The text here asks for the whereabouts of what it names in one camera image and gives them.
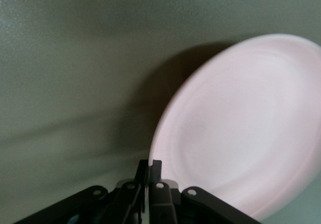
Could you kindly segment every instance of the plate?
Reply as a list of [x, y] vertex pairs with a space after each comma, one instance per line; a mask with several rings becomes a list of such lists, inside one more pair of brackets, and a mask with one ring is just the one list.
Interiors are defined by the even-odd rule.
[[199, 186], [262, 220], [318, 174], [321, 48], [255, 37], [221, 52], [178, 90], [155, 132], [149, 164], [180, 191]]

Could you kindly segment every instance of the screw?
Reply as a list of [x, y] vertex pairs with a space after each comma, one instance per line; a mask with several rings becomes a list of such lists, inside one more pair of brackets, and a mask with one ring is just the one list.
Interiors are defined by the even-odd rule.
[[192, 196], [195, 196], [195, 195], [197, 194], [197, 192], [196, 192], [195, 190], [193, 190], [193, 189], [189, 189], [189, 190], [187, 191], [187, 193], [188, 193], [189, 195], [192, 195]]
[[79, 221], [79, 214], [74, 215], [72, 218], [70, 218], [67, 224], [76, 224], [78, 221]]
[[134, 184], [127, 184], [127, 188], [128, 188], [128, 189], [134, 189], [134, 188], [135, 188], [135, 185], [134, 185]]
[[100, 195], [101, 194], [101, 190], [95, 190], [94, 192], [93, 192], [93, 195]]
[[163, 189], [164, 188], [164, 184], [159, 182], [159, 183], [156, 184], [156, 188], [157, 189]]

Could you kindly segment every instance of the ceramic plate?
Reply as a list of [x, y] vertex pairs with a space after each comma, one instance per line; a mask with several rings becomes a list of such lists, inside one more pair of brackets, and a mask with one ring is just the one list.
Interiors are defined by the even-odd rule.
[[321, 48], [265, 35], [223, 51], [168, 105], [150, 152], [162, 179], [199, 186], [256, 219], [282, 208], [320, 167]]

